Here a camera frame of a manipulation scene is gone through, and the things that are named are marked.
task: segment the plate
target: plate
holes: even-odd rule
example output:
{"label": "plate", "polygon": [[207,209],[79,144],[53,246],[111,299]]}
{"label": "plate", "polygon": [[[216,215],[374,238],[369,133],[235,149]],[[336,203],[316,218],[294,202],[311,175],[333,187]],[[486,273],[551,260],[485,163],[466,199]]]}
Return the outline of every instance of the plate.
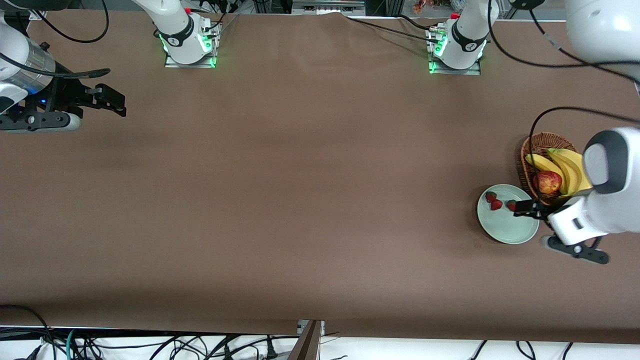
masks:
{"label": "plate", "polygon": [[[495,192],[502,207],[492,211],[484,195]],[[507,208],[509,200],[530,200],[531,197],[521,188],[509,184],[493,185],[482,192],[478,200],[477,214],[480,225],[492,238],[505,244],[521,244],[529,241],[538,232],[540,221],[529,217],[514,217]]]}

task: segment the yellow banana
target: yellow banana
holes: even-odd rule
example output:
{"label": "yellow banana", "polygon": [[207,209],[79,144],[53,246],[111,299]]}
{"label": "yellow banana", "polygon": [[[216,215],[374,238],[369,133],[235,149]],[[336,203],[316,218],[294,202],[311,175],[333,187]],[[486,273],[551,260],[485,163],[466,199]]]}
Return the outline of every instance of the yellow banana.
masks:
{"label": "yellow banana", "polygon": [[566,159],[568,159],[578,167],[578,170],[580,171],[580,176],[582,177],[582,181],[580,182],[580,186],[578,187],[578,190],[585,190],[585,189],[591,188],[589,177],[587,177],[587,174],[584,172],[582,155],[578,154],[575,151],[571,151],[569,149],[554,149],[553,153],[560,156],[564,156]]}
{"label": "yellow banana", "polygon": [[549,157],[564,173],[566,186],[560,186],[560,193],[563,195],[571,195],[580,188],[582,172],[574,162],[561,154],[556,154],[555,150],[557,149],[549,149],[547,150],[547,154],[549,154]]}
{"label": "yellow banana", "polygon": [[[525,156],[524,160],[527,160],[528,163],[533,165],[531,161],[531,154],[528,154],[527,156]],[[562,178],[562,184],[560,185],[560,187],[564,186],[564,174],[556,164],[552,163],[549,159],[545,158],[544,156],[540,156],[538,154],[533,154],[533,160],[536,163],[536,168],[538,168],[538,170],[553,171],[556,174],[560,175],[560,177]]]}

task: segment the fruit basket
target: fruit basket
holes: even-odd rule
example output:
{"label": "fruit basket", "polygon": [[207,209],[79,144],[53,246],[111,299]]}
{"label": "fruit basket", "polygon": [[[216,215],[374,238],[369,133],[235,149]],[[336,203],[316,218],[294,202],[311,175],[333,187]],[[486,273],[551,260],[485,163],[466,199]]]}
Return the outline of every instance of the fruit basket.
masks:
{"label": "fruit basket", "polygon": [[[569,149],[576,151],[575,146],[569,140],[563,138],[560,135],[554,133],[538,133],[532,137],[533,153],[544,156],[551,160],[547,154],[547,149]],[[518,162],[518,176],[520,178],[520,184],[532,199],[536,199],[536,189],[533,187],[533,177],[535,176],[533,167],[525,160],[525,156],[529,154],[529,137],[522,144],[520,149],[520,161]],[[550,194],[542,194],[542,203],[545,205],[551,205],[558,197],[559,192]]]}

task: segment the red apple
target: red apple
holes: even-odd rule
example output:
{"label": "red apple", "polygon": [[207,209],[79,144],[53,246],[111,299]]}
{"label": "red apple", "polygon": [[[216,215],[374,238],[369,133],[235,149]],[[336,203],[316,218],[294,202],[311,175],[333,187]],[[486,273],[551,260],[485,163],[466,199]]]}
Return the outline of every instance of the red apple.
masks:
{"label": "red apple", "polygon": [[533,186],[540,189],[541,193],[553,193],[560,190],[562,177],[553,171],[539,171],[538,177],[533,178]]}

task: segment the table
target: table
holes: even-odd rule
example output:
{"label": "table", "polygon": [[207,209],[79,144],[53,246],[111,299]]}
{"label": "table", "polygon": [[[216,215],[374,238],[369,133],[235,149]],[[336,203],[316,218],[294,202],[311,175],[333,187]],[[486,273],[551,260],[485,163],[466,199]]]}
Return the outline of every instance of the table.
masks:
{"label": "table", "polygon": [[[102,29],[102,12],[50,16],[77,37]],[[631,84],[492,44],[481,76],[429,74],[420,40],[336,13],[243,15],[216,69],[164,69],[144,13],[110,16],[96,44],[30,30],[72,70],[110,67],[85,83],[129,112],[0,134],[3,302],[53,325],[291,333],[322,318],[343,336],[640,342],[638,235],[606,237],[596,266],[544,249],[543,226],[496,243],[474,214],[485,188],[518,184],[537,114],[637,115]],[[568,44],[563,23],[545,27]],[[567,62],[529,22],[495,30],[514,54]],[[583,148],[618,125],[557,112],[539,130]]]}

